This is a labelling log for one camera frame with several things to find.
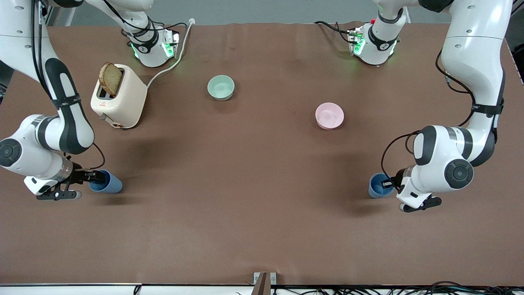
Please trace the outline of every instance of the blue cup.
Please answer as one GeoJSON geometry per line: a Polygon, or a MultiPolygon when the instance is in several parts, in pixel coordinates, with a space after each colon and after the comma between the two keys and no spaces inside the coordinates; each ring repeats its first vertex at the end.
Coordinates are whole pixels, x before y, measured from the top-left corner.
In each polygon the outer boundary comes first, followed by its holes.
{"type": "Polygon", "coordinates": [[[97,193],[116,194],[122,190],[122,182],[107,170],[99,170],[105,174],[105,182],[89,182],[89,188],[97,193]]]}
{"type": "Polygon", "coordinates": [[[382,181],[386,179],[388,179],[388,177],[384,173],[377,173],[371,176],[368,192],[373,199],[387,197],[393,192],[393,187],[382,188],[382,181]]]}

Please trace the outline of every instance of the green bowl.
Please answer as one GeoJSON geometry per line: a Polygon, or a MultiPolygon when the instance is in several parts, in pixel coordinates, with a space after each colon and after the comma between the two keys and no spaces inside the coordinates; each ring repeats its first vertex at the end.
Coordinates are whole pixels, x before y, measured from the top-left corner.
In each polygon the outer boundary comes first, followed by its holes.
{"type": "Polygon", "coordinates": [[[219,75],[213,77],[208,83],[208,92],[216,100],[224,101],[231,98],[235,90],[235,82],[229,76],[219,75]]]}

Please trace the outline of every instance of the bread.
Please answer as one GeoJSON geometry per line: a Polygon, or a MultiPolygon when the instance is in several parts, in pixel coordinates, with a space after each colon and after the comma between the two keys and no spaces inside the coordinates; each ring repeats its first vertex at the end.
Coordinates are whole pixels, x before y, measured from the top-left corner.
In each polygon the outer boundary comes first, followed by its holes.
{"type": "Polygon", "coordinates": [[[106,62],[100,69],[99,80],[102,88],[115,97],[122,82],[122,72],[114,64],[106,62]]]}

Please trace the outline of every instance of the white toaster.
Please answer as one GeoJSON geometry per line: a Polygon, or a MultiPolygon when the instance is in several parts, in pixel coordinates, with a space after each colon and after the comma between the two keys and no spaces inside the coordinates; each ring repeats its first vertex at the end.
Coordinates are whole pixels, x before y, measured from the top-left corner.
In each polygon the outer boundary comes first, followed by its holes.
{"type": "Polygon", "coordinates": [[[115,66],[123,74],[116,96],[109,95],[97,79],[91,96],[91,109],[114,128],[132,128],[142,114],[147,87],[130,67],[118,64],[115,66]]]}

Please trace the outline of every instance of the brown tabletop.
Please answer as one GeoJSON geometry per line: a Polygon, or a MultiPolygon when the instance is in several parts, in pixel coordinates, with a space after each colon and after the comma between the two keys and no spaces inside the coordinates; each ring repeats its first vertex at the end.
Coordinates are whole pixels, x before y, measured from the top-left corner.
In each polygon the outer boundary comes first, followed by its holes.
{"type": "MultiPolygon", "coordinates": [[[[524,91],[506,45],[499,141],[473,183],[413,214],[367,193],[393,138],[469,112],[469,96],[434,67],[446,31],[406,25],[396,53],[374,67],[317,25],[196,26],[182,62],[149,89],[140,125],[123,131],[90,109],[100,67],[125,64],[143,81],[160,69],[141,66],[117,27],[51,28],[124,189],[77,186],[77,201],[40,202],[23,176],[0,170],[0,282],[244,283],[275,271],[285,284],[524,284],[524,91]],[[227,102],[206,91],[220,74],[236,83],[227,102]],[[315,122],[327,101],[345,111],[338,130],[315,122]]],[[[16,73],[0,138],[35,113],[56,112],[16,73]]],[[[413,163],[398,143],[385,166],[413,163]]]]}

